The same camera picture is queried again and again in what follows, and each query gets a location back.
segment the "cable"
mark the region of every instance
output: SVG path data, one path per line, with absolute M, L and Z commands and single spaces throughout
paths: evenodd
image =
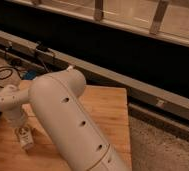
M 35 48 L 34 57 L 42 64 L 46 73 L 49 73 L 50 70 L 47 68 L 45 62 L 41 58 L 39 58 L 39 51 L 42 53 L 51 53 L 53 65 L 55 64 L 55 53 L 53 51 L 49 50 L 49 48 L 47 46 L 43 45 L 42 42 L 37 42 L 37 43 L 38 43 L 38 45 Z
M 10 78 L 13 75 L 14 71 L 16 71 L 19 78 L 22 79 L 22 76 L 20 73 L 20 72 L 23 72 L 22 70 L 19 70 L 18 68 L 13 67 L 13 66 L 2 66 L 2 67 L 0 67 L 0 74 L 2 74 L 4 72 L 6 72 L 8 74 L 5 76 L 0 76 L 0 80 L 5 80 L 5 79 Z

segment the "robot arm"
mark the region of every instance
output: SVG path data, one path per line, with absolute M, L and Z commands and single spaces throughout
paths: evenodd
M 28 89 L 7 85 L 0 91 L 0 112 L 5 112 L 5 118 L 14 128 L 23 126 L 27 120 L 22 109 L 25 103 L 28 103 Z
M 12 108 L 1 104 L 0 110 L 18 108 L 19 111 L 20 105 L 29 101 L 39 122 L 74 171 L 128 171 L 77 99 L 85 86 L 84 76 L 75 69 L 46 74 L 35 79 L 29 90 L 20 92 L 22 100 L 16 101 Z

